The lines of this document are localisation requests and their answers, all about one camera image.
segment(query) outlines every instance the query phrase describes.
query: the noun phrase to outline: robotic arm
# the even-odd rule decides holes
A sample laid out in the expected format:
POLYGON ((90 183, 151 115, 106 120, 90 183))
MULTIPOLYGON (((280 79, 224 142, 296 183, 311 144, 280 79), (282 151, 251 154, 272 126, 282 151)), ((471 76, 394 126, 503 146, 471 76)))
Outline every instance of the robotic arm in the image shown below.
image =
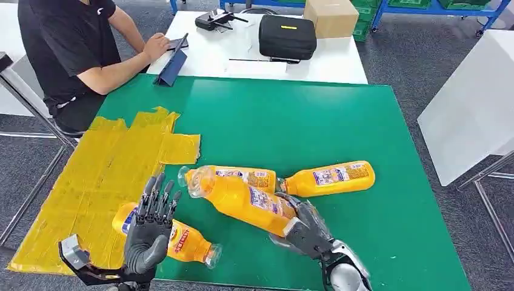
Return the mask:
POLYGON ((284 228, 285 238, 270 235, 272 241, 318 260, 325 290, 371 291, 370 275, 360 259, 344 242, 332 237, 314 206, 283 193, 276 195, 291 203, 297 217, 284 228))
POLYGON ((119 269, 101 269, 89 260, 88 251, 81 246, 77 235, 59 242, 59 256, 85 285, 120 284, 119 290, 148 291, 155 277, 156 266, 165 257, 170 239, 173 214, 181 192, 169 197, 170 181, 159 196, 164 174, 151 177, 139 202, 138 211, 128 228, 125 242, 125 261, 119 269), (123 284, 133 282, 132 286, 123 284))

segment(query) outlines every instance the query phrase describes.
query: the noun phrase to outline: floor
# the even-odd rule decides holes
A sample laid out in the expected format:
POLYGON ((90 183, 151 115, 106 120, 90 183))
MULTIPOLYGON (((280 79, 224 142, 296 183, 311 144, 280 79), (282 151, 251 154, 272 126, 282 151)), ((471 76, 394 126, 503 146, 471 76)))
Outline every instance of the floor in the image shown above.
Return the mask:
MULTIPOLYGON (((172 21, 168 3, 163 0, 116 0, 121 8, 137 23, 147 39, 155 32, 165 32, 172 21)), ((213 0, 188 0, 179 3, 181 10, 208 10, 217 7, 213 0)), ((243 9, 242 5, 234 8, 243 9)), ((283 14, 301 14, 300 9, 277 8, 283 14)), ((457 65, 475 45, 478 24, 472 18, 385 15, 377 33, 358 44, 364 69, 371 84, 389 84, 393 87, 405 116, 410 133, 432 185, 441 213, 447 224, 462 266, 473 290, 514 290, 514 266, 506 255, 503 244, 480 200, 478 192, 470 187, 464 193, 455 185, 441 187, 430 160, 426 145, 416 123, 416 118, 430 102, 457 65)), ((127 44, 116 35, 122 58, 133 55, 127 44)), ((33 118, 0 115, 0 130, 44 131, 33 118)), ((59 144, 54 139, 19 139, 0 137, 0 229, 19 207, 23 197, 39 179, 46 165, 57 152, 59 144)), ((492 163, 491 156, 466 176, 492 163)), ((58 170, 44 185, 48 193, 58 170)), ((514 202, 510 199, 514 184, 488 178, 484 188, 514 240, 514 202)), ((17 247, 37 215, 46 194, 37 197, 8 241, 17 247)), ((7 264, 0 257, 0 266, 7 264)), ((4 290, 105 290, 106 287, 85 287, 72 276, 34 275, 0 270, 0 291, 4 290)), ((156 281, 153 290, 237 290, 192 283, 164 283, 156 281)))

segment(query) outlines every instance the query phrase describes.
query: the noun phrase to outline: bottle label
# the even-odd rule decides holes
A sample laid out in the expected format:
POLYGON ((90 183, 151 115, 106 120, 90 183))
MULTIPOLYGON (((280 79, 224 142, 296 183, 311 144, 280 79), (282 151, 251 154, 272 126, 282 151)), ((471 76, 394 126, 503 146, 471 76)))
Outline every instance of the bottle label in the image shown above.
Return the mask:
POLYGON ((184 246, 185 241, 187 240, 188 236, 189 236, 189 229, 186 229, 184 231, 184 233, 180 236, 180 239, 177 242, 177 244, 175 245, 175 249, 174 249, 175 253, 178 253, 182 250, 182 247, 184 246))
MULTIPOLYGON (((132 222, 132 218, 136 215, 136 212, 138 212, 138 208, 134 207, 134 209, 127 215, 127 218, 123 222, 123 225, 121 226, 121 231, 128 235, 129 229, 130 229, 130 223, 132 222)), ((187 237, 189 235, 189 229, 186 229, 184 233, 181 235, 180 240, 178 243, 175 244, 175 238, 180 235, 177 234, 177 232, 181 232, 181 228, 178 227, 177 223, 173 223, 172 225, 172 233, 170 235, 170 242, 168 243, 168 247, 175 246, 175 252, 178 253, 182 249, 182 246, 184 245, 185 241, 187 240, 187 237)))
POLYGON ((266 188, 270 185, 270 175, 265 171, 244 172, 231 168, 216 167, 216 175, 220 177, 239 177, 253 187, 266 188))
POLYGON ((129 229, 130 229, 130 223, 132 222, 132 217, 136 214, 138 211, 137 207, 134 207, 134 209, 128 214, 127 218, 123 222, 123 225, 121 226, 121 232, 128 235, 129 229))
POLYGON ((351 179, 365 178, 369 173, 364 167, 364 163, 347 165, 344 167, 334 167, 331 169, 312 172, 317 185, 329 185, 336 182, 350 181, 351 179))
POLYGON ((275 214, 278 214, 278 215, 281 215, 281 216, 284 216, 287 218, 292 218, 291 213, 294 213, 294 209, 288 201, 283 200, 280 197, 277 197, 278 203, 275 203, 268 196, 268 194, 266 194, 266 192, 263 192, 262 190, 254 188, 252 186, 249 186, 249 189, 250 189, 250 203, 253 206, 258 207, 260 209, 268 210, 270 212, 273 212, 275 214))

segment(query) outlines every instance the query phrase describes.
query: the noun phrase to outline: black trousers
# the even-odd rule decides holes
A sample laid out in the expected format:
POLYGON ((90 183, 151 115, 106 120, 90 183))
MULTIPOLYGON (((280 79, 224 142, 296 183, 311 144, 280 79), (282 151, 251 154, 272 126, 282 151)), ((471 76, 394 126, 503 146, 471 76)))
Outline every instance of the black trousers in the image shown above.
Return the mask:
POLYGON ((63 108, 56 109, 53 119, 65 131, 84 132, 93 122, 104 100, 105 96, 92 92, 81 95, 63 108))

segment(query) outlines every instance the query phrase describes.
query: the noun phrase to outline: green table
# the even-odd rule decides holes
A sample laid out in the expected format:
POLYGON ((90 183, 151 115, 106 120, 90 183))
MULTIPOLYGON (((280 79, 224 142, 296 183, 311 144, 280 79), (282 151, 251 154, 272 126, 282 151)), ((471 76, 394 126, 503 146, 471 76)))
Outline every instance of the green table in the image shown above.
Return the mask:
MULTIPOLYGON (((374 290, 469 290, 396 98, 389 86, 179 77, 172 88, 139 75, 111 93, 100 116, 124 118, 160 105, 181 117, 175 133, 202 135, 198 165, 246 166, 288 177, 359 159, 366 191, 312 198, 332 231, 360 256, 374 290)), ((167 166, 176 177, 179 166, 167 166)), ((263 230, 184 195, 176 218, 224 246, 214 270, 167 258, 157 277, 235 286, 322 290, 307 257, 275 246, 263 230)))

